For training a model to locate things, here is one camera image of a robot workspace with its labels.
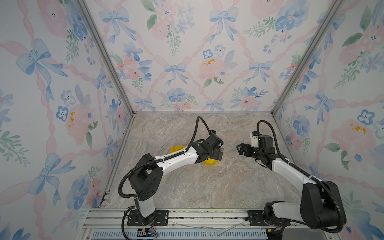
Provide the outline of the yellow piggy bank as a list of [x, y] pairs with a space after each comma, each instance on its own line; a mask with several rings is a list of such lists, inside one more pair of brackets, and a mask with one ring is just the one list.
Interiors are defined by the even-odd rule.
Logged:
[[175, 147], [171, 147], [170, 154], [175, 153], [175, 152], [180, 151], [180, 150], [183, 150], [183, 149], [185, 149], [185, 148], [186, 148], [186, 147], [185, 147], [185, 146], [182, 146], [182, 145], [175, 146]]
[[214, 165], [216, 165], [217, 162], [218, 162], [218, 160], [207, 159], [207, 160], [204, 161], [204, 164], [206, 166], [214, 166]]

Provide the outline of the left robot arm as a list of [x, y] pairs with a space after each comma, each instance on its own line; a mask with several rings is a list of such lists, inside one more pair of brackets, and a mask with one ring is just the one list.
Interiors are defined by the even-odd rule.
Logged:
[[138, 215], [145, 221], [152, 220], [156, 214], [154, 195], [162, 178], [187, 165], [202, 163], [208, 159], [220, 161], [223, 155], [224, 141], [211, 132], [207, 139], [189, 143], [174, 153], [153, 157], [151, 154], [142, 156], [136, 166], [130, 170], [119, 184], [119, 195], [129, 198], [123, 193], [123, 186], [129, 181], [135, 191], [135, 205]]

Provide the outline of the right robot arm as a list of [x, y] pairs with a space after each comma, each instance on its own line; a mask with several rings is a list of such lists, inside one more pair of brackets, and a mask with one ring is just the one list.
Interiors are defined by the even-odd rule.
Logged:
[[301, 192], [300, 203], [268, 202], [261, 215], [249, 216], [248, 221], [264, 221], [267, 225], [278, 224], [281, 228], [296, 222], [332, 234], [343, 229], [347, 217], [338, 186], [310, 175], [288, 160], [274, 144], [273, 137], [253, 136], [252, 144], [239, 144], [237, 151], [239, 155], [253, 158], [262, 167], [281, 175]]

